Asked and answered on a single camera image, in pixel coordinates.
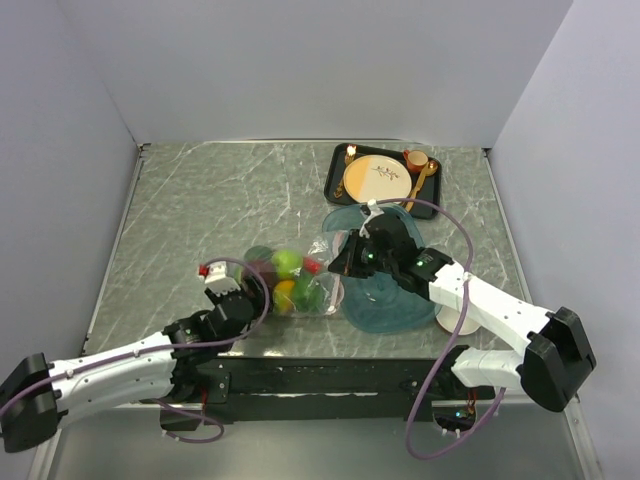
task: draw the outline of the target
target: white wall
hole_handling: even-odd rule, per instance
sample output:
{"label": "white wall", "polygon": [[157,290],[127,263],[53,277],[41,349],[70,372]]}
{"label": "white wall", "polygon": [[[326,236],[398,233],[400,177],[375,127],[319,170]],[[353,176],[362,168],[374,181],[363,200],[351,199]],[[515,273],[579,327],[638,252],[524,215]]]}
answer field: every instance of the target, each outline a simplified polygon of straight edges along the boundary
{"label": "white wall", "polygon": [[536,301],[581,314],[607,478],[640,477],[640,4],[576,0],[491,154]]}
{"label": "white wall", "polygon": [[491,146],[570,0],[58,0],[139,142]]}
{"label": "white wall", "polygon": [[[135,158],[55,2],[0,2],[0,381],[30,353],[79,353]],[[0,448],[0,477],[32,457]]]}

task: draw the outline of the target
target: marble table surface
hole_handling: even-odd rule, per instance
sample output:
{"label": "marble table surface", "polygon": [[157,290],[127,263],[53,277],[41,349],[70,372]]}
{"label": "marble table surface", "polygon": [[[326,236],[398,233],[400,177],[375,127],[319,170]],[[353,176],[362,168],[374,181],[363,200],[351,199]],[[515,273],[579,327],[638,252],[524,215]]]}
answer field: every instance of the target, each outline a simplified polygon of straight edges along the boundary
{"label": "marble table surface", "polygon": [[[322,193],[335,142],[151,144],[143,164],[104,293],[85,345],[92,354],[161,330],[210,308],[197,265],[241,257],[254,244],[306,251],[335,206]],[[441,205],[468,229],[473,271],[522,298],[516,260],[488,164],[480,148],[419,148],[443,166]],[[466,258],[464,239],[444,217],[417,220],[427,245]],[[328,317],[268,318],[231,355],[435,358],[448,334],[435,323],[397,334],[368,334],[339,312]],[[480,329],[459,339],[476,348],[507,348]]]}

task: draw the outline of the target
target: translucent blue plate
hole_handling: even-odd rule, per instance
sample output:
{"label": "translucent blue plate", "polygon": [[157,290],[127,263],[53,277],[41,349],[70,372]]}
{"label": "translucent blue plate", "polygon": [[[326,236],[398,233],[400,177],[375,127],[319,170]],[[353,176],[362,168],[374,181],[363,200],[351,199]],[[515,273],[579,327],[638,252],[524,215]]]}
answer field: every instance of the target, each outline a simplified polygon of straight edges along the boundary
{"label": "translucent blue plate", "polygon": [[[407,226],[418,247],[424,247],[415,222],[397,205],[381,207],[394,212]],[[365,217],[359,205],[334,210],[322,223],[323,232],[360,228]],[[376,273],[367,279],[342,277],[344,299],[341,308],[351,324],[368,333],[390,333],[423,327],[432,322],[439,306],[415,293],[401,289],[386,273]]]}

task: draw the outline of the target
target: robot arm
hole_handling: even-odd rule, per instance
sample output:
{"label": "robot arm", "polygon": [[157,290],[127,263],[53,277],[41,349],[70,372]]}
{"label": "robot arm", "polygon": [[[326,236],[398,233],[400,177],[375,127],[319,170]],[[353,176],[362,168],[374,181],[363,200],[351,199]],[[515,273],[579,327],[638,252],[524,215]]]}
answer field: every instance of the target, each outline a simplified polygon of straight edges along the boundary
{"label": "robot arm", "polygon": [[352,230],[329,271],[366,278],[390,274],[398,285],[460,312],[468,281],[468,315],[511,346],[511,351],[456,349],[452,373],[466,387],[523,389],[540,406],[562,411],[596,366],[580,318],[530,305],[465,273],[433,248],[418,248],[393,213],[370,202],[360,230]]}
{"label": "robot arm", "polygon": [[[96,355],[47,362],[25,358],[0,386],[0,425],[8,453],[35,447],[59,428],[101,410],[144,399],[180,402],[208,384],[197,366],[231,349],[264,309],[254,279],[242,288],[227,275],[226,263],[207,267],[205,293],[212,310],[176,320],[162,332]],[[195,348],[203,342],[224,344]],[[19,400],[14,397],[31,390]]]}

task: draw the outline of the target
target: beige plate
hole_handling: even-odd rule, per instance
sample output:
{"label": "beige plate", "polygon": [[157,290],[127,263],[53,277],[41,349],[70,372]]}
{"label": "beige plate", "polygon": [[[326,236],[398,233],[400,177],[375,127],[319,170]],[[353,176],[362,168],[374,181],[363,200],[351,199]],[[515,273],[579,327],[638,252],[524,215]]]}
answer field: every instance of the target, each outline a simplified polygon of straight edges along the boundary
{"label": "beige plate", "polygon": [[411,175],[393,158],[366,155],[346,168],[344,188],[356,202],[405,198],[411,192]]}

